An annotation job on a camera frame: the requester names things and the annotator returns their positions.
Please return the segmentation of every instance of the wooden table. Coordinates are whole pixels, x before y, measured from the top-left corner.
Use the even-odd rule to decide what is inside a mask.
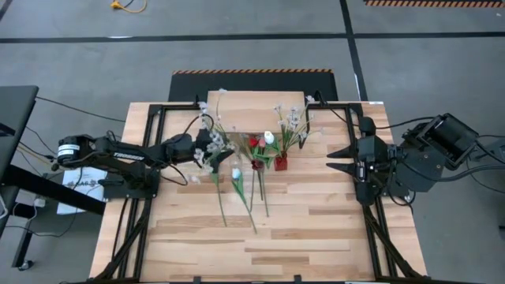
[[[209,103],[213,95],[209,94]],[[281,94],[269,94],[265,98],[275,95]],[[300,98],[303,98],[301,93],[284,98],[284,106],[299,103]],[[142,144],[149,104],[131,103],[123,141]],[[238,104],[223,102],[223,105],[235,107],[243,114],[255,107],[257,111],[272,111],[274,106],[257,100]],[[371,117],[377,126],[388,125],[383,104],[363,102],[362,105],[365,116]],[[141,281],[192,281],[193,276],[202,276],[203,281],[293,281],[293,276],[298,274],[305,281],[374,279],[364,217],[361,205],[356,201],[351,177],[325,166],[325,163],[335,161],[326,158],[326,154],[349,145],[346,125],[329,110],[310,113],[316,116],[312,129],[322,128],[324,133],[310,136],[301,150],[297,147],[289,150],[287,171],[267,170],[265,181],[270,217],[265,214],[256,183],[252,216],[257,234],[254,234],[247,211],[233,191],[230,165],[226,161],[221,170],[221,191],[228,227],[223,225],[216,189],[208,177],[202,177],[201,185],[186,187],[163,181],[152,205]],[[196,115],[198,111],[169,110],[163,139],[181,133]],[[236,119],[254,121],[249,115]],[[271,123],[277,127],[277,121]],[[193,139],[199,127],[195,123],[189,130]],[[377,134],[392,143],[389,129],[378,130]],[[178,167],[185,174],[198,173],[193,163]],[[172,170],[162,172],[177,177]],[[245,168],[244,175],[245,195],[249,202],[252,188],[249,167]],[[123,200],[107,204],[90,276],[97,275],[110,261],[122,204]],[[391,240],[412,267],[425,274],[409,208],[399,207],[389,198],[384,198],[383,204]],[[126,219],[127,216],[122,223],[120,244]],[[383,246],[378,240],[377,244],[382,271],[386,275]],[[127,275],[133,271],[136,247],[134,245],[130,253]]]

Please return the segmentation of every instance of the paper sheet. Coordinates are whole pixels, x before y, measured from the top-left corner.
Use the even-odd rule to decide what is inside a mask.
[[[83,167],[82,177],[80,178],[79,181],[80,169],[66,170],[63,176],[62,184],[70,189],[73,189],[77,181],[79,181],[79,184],[75,188],[76,191],[83,194],[87,194],[88,196],[93,197],[96,200],[102,201],[103,187],[98,184],[98,180],[104,179],[106,175],[107,172],[105,170],[98,170],[92,167]],[[84,212],[84,210],[77,209],[67,204],[59,203],[56,214],[67,215],[81,212]]]

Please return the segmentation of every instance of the gray floor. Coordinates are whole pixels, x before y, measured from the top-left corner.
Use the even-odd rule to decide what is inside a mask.
[[[348,3],[355,32],[505,31],[505,15],[499,16],[502,9]],[[108,2],[101,0],[46,0],[43,4],[13,0],[0,22],[0,38],[344,30],[335,0],[150,0],[147,10],[138,15],[111,11]],[[505,134],[504,38],[360,39],[357,47],[368,97],[386,103],[390,121],[450,112],[481,134]],[[332,68],[340,99],[357,99],[344,39],[0,44],[0,85],[36,84],[43,97],[116,118],[125,117],[130,102],[166,100],[173,70],[252,68]],[[71,134],[122,132],[120,123],[45,102],[36,104],[28,125],[54,148],[58,139]],[[394,129],[397,142],[404,130]],[[32,133],[25,133],[23,141],[45,150]],[[18,156],[14,162],[29,169]],[[32,163],[40,171],[48,170],[36,160]],[[505,190],[503,175],[477,176]],[[439,183],[430,193],[419,194],[415,221],[428,273],[440,279],[502,283],[505,240],[497,226],[505,222],[504,205],[505,195],[483,189],[469,178]],[[9,222],[23,221],[12,218]],[[41,214],[36,226],[58,232],[68,222]],[[97,216],[78,215],[64,237],[35,237],[28,255],[37,265],[25,272],[9,267],[21,232],[6,230],[0,241],[0,282],[84,280],[99,223]]]

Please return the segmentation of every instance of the yellow cable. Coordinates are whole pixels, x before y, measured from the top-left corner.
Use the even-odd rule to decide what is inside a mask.
[[[121,3],[118,0],[114,0],[110,4],[110,7],[112,7],[113,9],[122,9],[128,13],[140,13],[140,12],[144,11],[147,6],[148,6],[148,0],[144,0],[144,6],[137,11],[132,11],[131,9],[125,8],[123,5],[121,5]]]
[[[47,164],[47,165],[51,166],[51,163],[49,163],[49,162],[48,162],[48,161],[46,161],[45,159],[40,158],[38,155],[36,155],[36,154],[32,153],[31,151],[29,151],[27,148],[25,148],[25,147],[24,147],[23,145],[21,145],[21,144],[17,145],[17,150],[20,150],[20,151],[24,152],[25,154],[28,154],[28,155],[32,156],[33,158],[38,159],[40,162],[45,163],[45,164]]]

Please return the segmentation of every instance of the orange and black warning stripe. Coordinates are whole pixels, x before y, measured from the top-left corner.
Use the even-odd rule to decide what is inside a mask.
[[[436,8],[503,8],[505,3],[495,1],[402,1],[367,0],[367,6],[436,7]]]
[[[217,73],[333,73],[331,69],[211,69],[178,70],[172,74],[217,74]]]

